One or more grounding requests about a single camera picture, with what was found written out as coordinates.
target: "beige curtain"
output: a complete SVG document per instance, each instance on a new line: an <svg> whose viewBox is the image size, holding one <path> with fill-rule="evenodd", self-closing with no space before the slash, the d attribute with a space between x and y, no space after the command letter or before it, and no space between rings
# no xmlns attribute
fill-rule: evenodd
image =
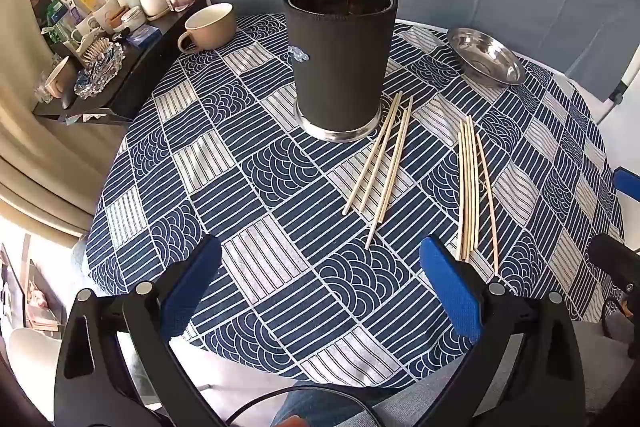
<svg viewBox="0 0 640 427"><path fill-rule="evenodd" d="M73 245L89 229L125 129L36 119L33 87L51 61L29 0L0 0L0 215Z"/></svg>

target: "silver base ring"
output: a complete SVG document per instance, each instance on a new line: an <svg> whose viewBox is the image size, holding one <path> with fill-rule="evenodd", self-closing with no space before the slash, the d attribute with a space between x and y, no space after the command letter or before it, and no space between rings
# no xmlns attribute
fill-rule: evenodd
<svg viewBox="0 0 640 427"><path fill-rule="evenodd" d="M382 115L382 107L378 106L378 110L376 111L376 115L370 120L368 123L364 124L362 127L358 127L353 131L328 131L326 129L322 129L317 125L309 122L305 116L300 112L300 108L298 107L298 99L293 101L293 116L296 118L296 122L302 129L307 133L313 136L314 138L318 138L319 140L324 140L325 142L334 142L334 143L346 143L346 142L355 142L370 134L380 122L380 116Z"/></svg>

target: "round table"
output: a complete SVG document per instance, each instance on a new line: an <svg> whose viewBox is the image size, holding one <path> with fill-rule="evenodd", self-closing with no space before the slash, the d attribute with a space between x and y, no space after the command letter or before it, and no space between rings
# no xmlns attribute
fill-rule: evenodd
<svg viewBox="0 0 640 427"><path fill-rule="evenodd" d="M223 266L184 333L191 344L299 380L417 381L470 347L418 262L431 233L455 248L456 141L470 114L494 188L499 279L519 295L557 291L572 319L598 319L613 288L587 247L600 232L622 239L622 215L600 133L565 77L523 58L523 85L482 87L462 76L440 29L396 23L383 116L398 90L414 110L392 206L365 250L398 121L364 213L343 216L376 133L348 144L306 135L292 113L284 17L238 25L224 47L178 58L131 124L87 244L104 290L155 280L213 233ZM489 281L484 187L480 197L471 262Z"/></svg>

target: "black side table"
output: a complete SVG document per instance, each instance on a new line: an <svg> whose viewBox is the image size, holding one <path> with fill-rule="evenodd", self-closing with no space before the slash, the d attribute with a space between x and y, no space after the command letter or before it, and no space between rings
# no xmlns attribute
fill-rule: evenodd
<svg viewBox="0 0 640 427"><path fill-rule="evenodd" d="M97 96L85 100L78 97L67 109L62 107L59 98L54 98L49 103L39 102L33 109L33 114L61 122L72 116L104 114L106 116L97 120L93 118L88 123L129 124L180 55L176 43L184 32L184 22L206 5L206 0L197 0L180 13L170 12L157 21L147 23L158 28L162 36L144 50L124 44L122 69Z"/></svg>

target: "white plant pot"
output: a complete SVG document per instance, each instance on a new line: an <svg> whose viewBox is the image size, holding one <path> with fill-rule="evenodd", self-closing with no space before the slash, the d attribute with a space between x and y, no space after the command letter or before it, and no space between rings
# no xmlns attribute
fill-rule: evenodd
<svg viewBox="0 0 640 427"><path fill-rule="evenodd" d="M140 0L147 17L155 17L168 8L166 0Z"/></svg>

